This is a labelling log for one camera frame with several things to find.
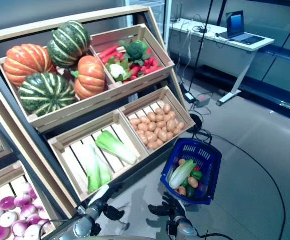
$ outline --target black cable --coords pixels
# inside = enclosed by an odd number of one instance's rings
[[[267,174],[268,176],[270,177],[270,179],[273,181],[277,191],[278,191],[278,194],[279,194],[279,197],[280,197],[280,200],[281,200],[281,204],[282,204],[282,207],[283,207],[283,223],[281,225],[281,230],[280,230],[280,234],[279,234],[279,238],[278,240],[281,240],[282,238],[282,235],[283,235],[283,232],[284,232],[284,228],[285,228],[285,223],[286,223],[286,208],[285,208],[285,203],[284,203],[284,200],[283,200],[283,197],[282,197],[282,194],[279,190],[279,187],[276,183],[276,181],[274,180],[274,178],[271,176],[271,174],[262,166],[262,164],[260,164],[255,158],[253,158],[249,153],[247,153],[244,149],[240,148],[239,146],[233,144],[231,141],[225,139],[224,137],[221,137],[219,135],[216,135],[216,134],[211,134],[212,136],[214,137],[217,137],[219,139],[222,139],[223,141],[225,141],[226,143],[238,148],[239,150],[241,150],[243,153],[245,153],[247,156],[249,156],[252,160],[254,160],[255,163],[257,163]]]
[[[65,223],[67,221],[72,221],[72,219],[55,219],[55,220],[47,220],[47,222],[43,223],[40,228],[39,228],[39,232],[38,232],[38,240],[41,240],[41,230],[43,229],[43,226],[45,224],[49,224],[49,223],[53,223],[53,222],[57,222],[57,223]]]
[[[229,240],[233,240],[233,239],[231,239],[229,236],[226,236],[226,235],[224,235],[224,234],[220,234],[220,233],[211,233],[211,234],[206,234],[206,235],[199,235],[198,234],[198,231],[197,231],[197,229],[195,229],[195,231],[196,231],[196,233],[197,233],[197,236],[199,237],[199,238],[201,238],[201,239],[203,239],[203,238],[209,238],[210,236],[211,237],[222,237],[222,238],[225,238],[225,239],[229,239]]]

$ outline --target potato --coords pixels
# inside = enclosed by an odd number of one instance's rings
[[[178,192],[179,192],[180,195],[186,196],[186,188],[185,187],[180,186],[178,188]]]
[[[157,143],[157,145],[160,147],[160,146],[162,146],[164,143],[163,143],[163,141],[162,140],[160,140],[160,139],[157,139],[156,140],[156,143]]]
[[[167,141],[167,133],[164,132],[164,131],[160,131],[158,134],[157,134],[157,137],[162,140],[163,142],[166,142]]]
[[[180,129],[176,128],[174,131],[173,131],[173,135],[176,136],[180,134]]]
[[[148,124],[148,131],[150,131],[150,132],[154,132],[155,129],[156,129],[156,123],[154,123],[154,122],[150,122],[150,123]]]
[[[170,116],[170,119],[175,119],[176,117],[176,113],[174,111],[170,111],[168,115]]]
[[[188,184],[191,185],[195,189],[198,188],[198,181],[192,176],[188,178]]]
[[[168,123],[167,123],[167,131],[169,132],[174,132],[175,128],[176,128],[176,123],[174,120],[169,120]]]
[[[160,129],[166,126],[166,122],[165,121],[160,121],[157,123],[157,127],[159,127]]]
[[[155,113],[157,115],[164,115],[164,111],[161,108],[156,108]]]
[[[147,137],[149,142],[155,142],[157,140],[157,136],[156,134],[152,133],[152,132],[145,132],[145,136]]]
[[[147,117],[149,118],[149,120],[151,120],[152,122],[156,122],[156,114],[153,112],[150,112]]]
[[[157,127],[157,128],[155,129],[155,131],[154,131],[154,134],[157,135],[157,134],[159,133],[159,131],[161,131],[161,129]]]
[[[171,120],[170,115],[164,115],[164,122]]]
[[[138,124],[138,130],[140,130],[140,131],[148,131],[148,125],[147,124],[145,124],[145,123],[140,123],[140,124]]]
[[[148,144],[147,144],[147,147],[148,149],[157,149],[158,148],[158,144],[155,142],[155,141],[150,141]]]
[[[179,130],[182,130],[184,128],[185,124],[183,122],[180,122],[179,124],[177,124],[176,128]]]
[[[161,122],[161,121],[164,121],[164,115],[157,115],[156,116],[156,122]]]
[[[163,107],[163,111],[165,114],[168,114],[169,111],[170,111],[171,107],[170,107],[170,104],[168,103],[165,103],[164,107]]]
[[[143,142],[144,145],[148,144],[148,139],[147,139],[147,137],[145,135],[139,134],[139,138]]]
[[[149,120],[148,117],[146,117],[146,116],[141,116],[141,117],[140,117],[140,121],[141,121],[143,124],[149,124],[149,123],[150,123],[150,120]]]
[[[173,133],[172,132],[168,132],[167,133],[167,141],[171,140],[172,138],[174,137]]]
[[[141,123],[140,119],[139,118],[133,118],[133,119],[130,119],[129,120],[130,124],[131,125],[138,125],[139,123]]]

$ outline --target bok choy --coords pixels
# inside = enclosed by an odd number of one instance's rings
[[[106,150],[127,164],[135,164],[137,157],[110,132],[103,131],[96,139],[97,147]]]
[[[111,179],[107,166],[95,152],[94,147],[83,145],[81,151],[77,151],[78,158],[84,163],[87,174],[87,191],[93,192]]]
[[[178,188],[195,167],[196,164],[193,160],[188,160],[180,165],[171,175],[169,186],[172,189]]]

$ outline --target black pole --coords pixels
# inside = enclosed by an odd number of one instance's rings
[[[195,63],[195,67],[194,67],[194,72],[193,72],[193,75],[191,77],[191,81],[190,81],[190,85],[189,85],[189,90],[191,89],[191,85],[193,84],[193,80],[194,80],[194,76],[195,76],[195,73],[196,73],[196,68],[197,68],[197,65],[198,65],[198,60],[199,60],[199,56],[200,56],[200,52],[201,52],[201,48],[203,46],[203,42],[204,42],[204,37],[205,37],[205,33],[207,31],[207,24],[208,24],[208,21],[209,21],[209,15],[210,15],[210,11],[211,11],[211,6],[213,5],[213,0],[210,1],[210,5],[209,5],[209,10],[208,10],[208,15],[207,15],[207,20],[206,20],[206,24],[205,24],[205,29],[204,29],[204,33],[203,33],[203,37],[201,39],[201,44],[199,46],[199,51],[198,51],[198,55],[197,55],[197,58],[196,58],[196,63]]]

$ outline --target pumpkin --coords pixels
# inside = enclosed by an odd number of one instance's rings
[[[54,73],[34,73],[26,76],[18,93],[23,107],[38,117],[75,101],[75,91],[69,81]]]
[[[78,62],[78,71],[72,71],[75,92],[80,99],[97,95],[105,89],[105,72],[101,62],[93,56],[84,56]]]
[[[27,75],[56,72],[47,50],[39,45],[22,44],[6,52],[3,68],[7,79],[19,87]]]
[[[47,44],[52,62],[61,68],[71,68],[86,53],[90,44],[87,30],[76,21],[69,21],[52,31],[53,39]]]

